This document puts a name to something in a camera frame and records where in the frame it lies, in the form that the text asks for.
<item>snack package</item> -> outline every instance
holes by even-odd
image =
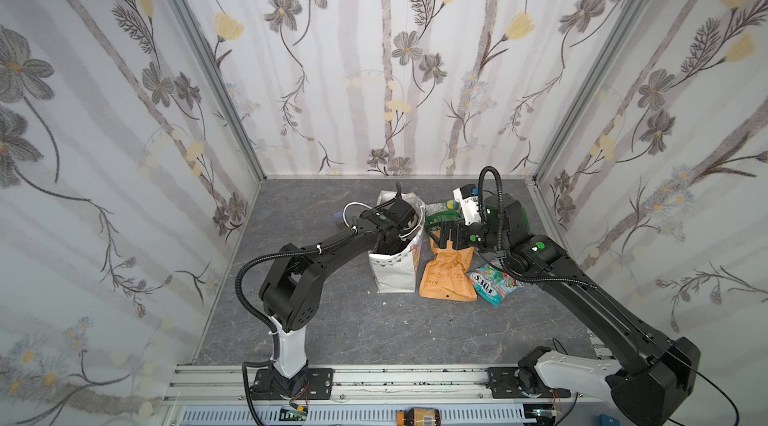
[[[492,260],[492,263],[501,267],[496,258]],[[479,267],[469,273],[467,277],[478,295],[485,298],[493,306],[498,306],[509,293],[522,286],[522,283],[518,283],[507,273],[502,273],[489,266]]]
[[[432,239],[429,245],[435,258],[424,268],[422,284],[418,294],[424,298],[450,299],[452,301],[477,301],[477,295],[472,283],[465,277],[472,263],[472,252],[475,248],[464,248],[456,251],[453,241],[448,240],[447,248],[437,248]]]

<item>blue object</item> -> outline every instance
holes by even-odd
[[[607,414],[601,414],[598,416],[598,426],[621,426],[621,423],[616,418],[612,418]]]
[[[336,222],[337,226],[344,226],[343,211],[339,211],[338,213],[334,213],[333,214],[333,220]]]

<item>red wire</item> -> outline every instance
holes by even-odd
[[[553,389],[551,389],[550,391],[552,391],[552,409],[554,409],[554,402],[556,402],[556,401],[560,402],[560,414],[562,414],[563,413],[563,402],[560,399],[560,396],[558,396],[558,392],[554,391]]]
[[[304,385],[304,391],[302,391],[302,393],[299,394],[298,396],[296,396],[294,399],[290,400],[290,402],[292,402],[292,403],[296,402],[297,399],[301,398],[302,396],[306,396],[306,390],[309,389],[309,388],[310,388],[310,382],[306,382],[306,384]],[[309,406],[310,405],[310,399],[309,398],[304,398],[304,404]]]

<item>black cable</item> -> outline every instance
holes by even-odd
[[[248,381],[248,368],[263,368],[265,366],[269,366],[270,364],[274,363],[274,360],[271,359],[270,361],[263,361],[263,362],[250,362],[245,361],[243,362],[243,386],[245,387],[245,400],[248,403],[248,411],[250,411],[250,416],[254,419],[256,424],[258,426],[264,426],[264,423],[259,420],[258,414],[256,414],[256,409],[254,408],[254,400],[250,397],[250,382]]]
[[[600,296],[605,298],[605,300],[608,301],[608,304],[613,306],[614,309],[616,309],[616,311],[618,311],[619,314],[626,320],[626,322],[620,321],[620,323],[624,325],[624,327],[628,330],[628,332],[631,330],[631,328],[629,326],[627,326],[627,325],[630,324],[630,325],[632,325],[633,328],[637,329],[640,332],[641,335],[645,335],[645,333],[643,333],[643,331],[637,325],[635,325],[632,322],[632,320],[629,319],[627,317],[627,315],[624,314],[623,311],[621,311],[621,309],[616,305],[616,303],[614,303],[613,299],[611,299],[610,296],[608,296],[607,294],[603,293],[602,290],[598,289],[597,287],[595,287],[594,290],[597,291],[598,293],[600,293]],[[632,336],[634,336],[634,353],[635,354],[640,354],[640,346],[638,346],[638,335],[632,335]]]
[[[338,239],[334,241],[333,243],[322,245],[322,248],[324,248],[327,251],[332,251],[333,249],[342,246],[343,244],[349,242],[354,236],[357,234],[356,229],[353,230],[349,236],[344,237],[342,239]],[[243,277],[245,276],[245,273],[248,273],[248,270],[253,268],[255,265],[259,263],[263,263],[265,261],[269,261],[271,259],[278,259],[278,258],[285,258],[285,257],[305,257],[310,254],[317,253],[317,250],[315,249],[291,249],[288,251],[280,251],[278,253],[271,253],[266,254],[262,257],[251,259],[248,263],[245,263],[242,268],[240,268],[240,271],[237,272],[237,276],[235,277],[235,296],[240,301],[240,304],[243,305],[245,310],[256,316],[256,318],[264,323],[267,328],[270,329],[272,334],[277,333],[277,327],[272,323],[272,321],[267,317],[264,313],[259,311],[254,307],[254,305],[250,304],[248,301],[248,298],[245,297],[243,294]],[[280,355],[280,352],[276,349],[273,354],[273,359],[277,359]]]
[[[357,234],[357,229],[353,229],[351,234],[347,237],[344,237],[342,239],[338,239],[334,241],[333,243],[329,243],[327,245],[321,245],[323,249],[326,251],[332,251],[335,248],[338,248],[340,246],[343,246],[344,244],[348,243],[354,236]],[[288,251],[280,251],[278,253],[271,253],[267,255],[263,255],[262,257],[251,259],[248,263],[245,263],[243,267],[240,268],[240,271],[237,272],[237,276],[235,277],[235,296],[240,301],[240,304],[243,305],[245,310],[256,316],[259,321],[264,323],[267,328],[270,329],[270,332],[272,334],[272,340],[273,340],[273,352],[272,352],[272,359],[265,362],[243,362],[243,387],[245,388],[245,397],[246,401],[248,402],[248,410],[250,411],[250,415],[252,419],[256,422],[257,426],[264,426],[264,423],[262,423],[259,420],[258,415],[256,414],[256,409],[254,408],[254,402],[250,397],[250,386],[248,384],[248,368],[263,368],[265,366],[269,366],[270,364],[273,364],[279,357],[280,357],[280,341],[277,337],[277,326],[269,319],[267,315],[259,311],[254,307],[254,305],[250,304],[248,301],[248,298],[245,297],[243,294],[243,277],[245,276],[245,273],[248,273],[248,270],[253,268],[255,265],[259,263],[263,263],[265,261],[269,261],[270,259],[277,259],[277,258],[284,258],[284,257],[305,257],[307,255],[317,253],[315,249],[291,249]]]
[[[610,299],[610,297],[609,297],[608,295],[604,294],[602,291],[600,291],[600,289],[598,289],[598,293],[600,293],[600,294],[601,294],[601,295],[602,295],[604,298],[606,298],[606,299],[608,300],[608,302],[609,302],[609,303],[610,303],[612,306],[614,306],[614,308],[616,308],[616,309],[619,311],[619,313],[621,313],[621,310],[620,310],[620,309],[619,309],[619,308],[616,306],[616,303],[614,303],[614,302],[613,302],[613,301]],[[623,313],[621,313],[621,314],[622,314],[622,316],[624,316],[624,318],[625,318],[625,319],[627,319],[627,320],[629,321],[629,318],[627,318],[627,316],[625,316]],[[639,332],[641,335],[643,335],[643,336],[644,336],[644,337],[645,337],[645,338],[646,338],[648,341],[650,341],[650,342],[651,342],[651,343],[653,343],[653,344],[654,344],[654,345],[655,345],[655,346],[656,346],[658,349],[660,349],[662,353],[666,353],[666,354],[668,354],[669,356],[671,356],[671,357],[673,357],[673,358],[677,359],[677,361],[678,361],[678,362],[680,362],[680,363],[681,363],[683,366],[685,366],[685,367],[686,367],[686,368],[688,368],[690,371],[692,371],[692,372],[694,372],[694,373],[698,374],[699,376],[701,376],[701,378],[702,378],[704,381],[708,382],[709,384],[712,384],[712,387],[713,387],[713,388],[715,388],[715,389],[716,389],[716,390],[717,390],[717,391],[718,391],[720,394],[722,394],[722,395],[725,397],[725,399],[726,399],[726,400],[727,400],[727,401],[730,403],[731,407],[733,407],[733,409],[734,409],[734,413],[736,414],[736,421],[734,422],[734,426],[738,426],[738,424],[739,424],[739,420],[740,420],[739,409],[736,407],[736,403],[734,403],[734,400],[732,400],[732,399],[730,398],[730,396],[729,396],[728,394],[726,394],[726,393],[725,393],[725,391],[723,391],[722,389],[720,389],[720,386],[718,386],[717,384],[713,383],[713,382],[712,382],[712,380],[710,380],[709,378],[707,378],[707,377],[706,377],[706,376],[704,376],[703,374],[699,373],[699,372],[696,370],[696,368],[694,368],[694,367],[693,367],[693,366],[691,366],[690,364],[686,363],[686,362],[685,362],[685,361],[683,361],[682,359],[678,358],[678,357],[677,357],[675,354],[673,354],[671,351],[669,351],[668,349],[666,349],[666,348],[665,348],[664,346],[662,346],[661,344],[657,343],[657,342],[656,342],[656,341],[655,341],[655,340],[654,340],[652,337],[650,337],[649,335],[646,335],[646,334],[643,332],[643,330],[642,330],[642,329],[640,329],[640,327],[638,327],[638,325],[634,324],[634,323],[633,323],[633,322],[631,322],[631,321],[629,321],[629,323],[630,323],[630,324],[631,324],[631,325],[632,325],[632,326],[633,326],[635,329],[637,329],[637,330],[638,330],[638,332]],[[668,419],[669,419],[669,421],[672,421],[672,422],[673,422],[673,423],[675,423],[675,424],[680,424],[680,423],[678,423],[677,421],[673,420],[672,418],[668,418]]]
[[[560,352],[560,349],[558,349],[558,344],[560,344],[560,348],[563,350],[563,354],[568,354],[568,351],[565,350],[563,343],[561,343],[557,338],[552,338],[552,345],[554,346],[554,351],[556,352]]]
[[[688,368],[690,371],[692,371],[692,372],[694,372],[694,373],[698,374],[699,376],[701,376],[701,378],[702,378],[704,381],[708,382],[709,384],[712,384],[712,387],[713,387],[713,388],[715,388],[715,389],[717,390],[717,392],[719,392],[720,394],[722,394],[722,395],[725,397],[725,399],[726,399],[726,400],[728,400],[728,402],[730,403],[731,407],[734,409],[734,413],[736,414],[736,420],[734,421],[734,426],[738,426],[738,424],[739,424],[739,419],[740,419],[740,415],[739,415],[739,409],[736,407],[736,403],[734,403],[734,400],[732,400],[732,399],[730,398],[730,396],[729,396],[728,394],[726,394],[726,393],[725,393],[725,391],[723,391],[722,389],[720,389],[720,386],[718,386],[717,384],[713,383],[713,382],[712,382],[712,380],[710,380],[709,378],[707,378],[707,377],[706,377],[706,376],[704,376],[703,374],[701,374],[701,373],[699,373],[698,371],[696,371],[696,368],[694,368],[694,367],[693,367],[693,366],[691,366],[690,364],[686,363],[686,362],[685,362],[685,361],[683,361],[682,359],[678,358],[676,355],[672,354],[672,353],[671,353],[669,350],[667,350],[667,349],[664,349],[664,348],[661,346],[661,344],[659,344],[659,343],[655,342],[655,341],[654,341],[654,340],[653,340],[653,339],[652,339],[650,336],[646,336],[646,338],[648,338],[648,340],[649,340],[650,342],[652,342],[653,344],[656,344],[656,347],[657,347],[658,349],[660,349],[661,351],[663,351],[663,352],[667,353],[669,356],[672,356],[673,358],[677,359],[677,361],[679,361],[681,364],[683,364],[683,365],[684,365],[686,368]],[[668,418],[668,419],[669,419],[669,421],[672,421],[672,422],[673,422],[673,423],[675,423],[675,424],[680,424],[680,423],[678,423],[677,421],[673,420],[672,418]]]
[[[554,351],[560,352],[560,350],[558,349],[558,344],[554,344],[554,342],[557,342],[558,344],[560,344],[560,347],[563,349],[563,354],[568,354],[568,350],[565,349],[565,346],[563,346],[563,343],[561,343],[560,340],[557,338],[552,338],[552,345],[554,346]],[[565,414],[563,414],[560,417],[560,419],[554,423],[554,426],[558,426],[558,424],[563,422],[563,420],[574,410],[574,408],[576,407],[576,401],[578,401],[578,392],[574,391],[574,402],[571,403],[571,408],[568,411],[566,411]]]

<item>white cable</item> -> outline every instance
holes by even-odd
[[[347,209],[347,208],[349,208],[349,207],[350,207],[351,205],[353,205],[353,204],[359,204],[361,207],[366,207],[366,208],[368,208],[369,210],[371,210],[371,209],[372,209],[372,208],[371,208],[370,206],[368,206],[367,204],[365,204],[365,203],[360,203],[360,202],[358,202],[358,201],[352,201],[351,203],[347,203],[347,204],[346,204],[346,206],[344,207],[344,210],[343,210],[343,211],[341,211],[341,218],[344,220],[344,224],[345,224],[345,225],[347,225],[347,226],[349,226],[350,224],[349,224],[349,223],[346,221],[346,209]]]
[[[405,234],[401,234],[401,235],[399,235],[399,236],[400,236],[400,239],[406,239],[406,238],[408,238],[408,236],[410,236],[410,234],[411,234],[411,233],[413,233],[414,231],[416,231],[416,229],[417,229],[418,227],[420,227],[420,226],[421,226],[421,224],[422,224],[422,215],[423,215],[423,214],[424,214],[424,212],[425,212],[425,211],[424,211],[424,205],[423,205],[423,204],[420,204],[420,205],[418,205],[418,212],[419,212],[420,214],[419,214],[419,217],[418,217],[418,221],[416,221],[416,225],[415,225],[413,228],[411,228],[411,230],[410,230],[410,231],[408,231],[408,233],[405,233]]]

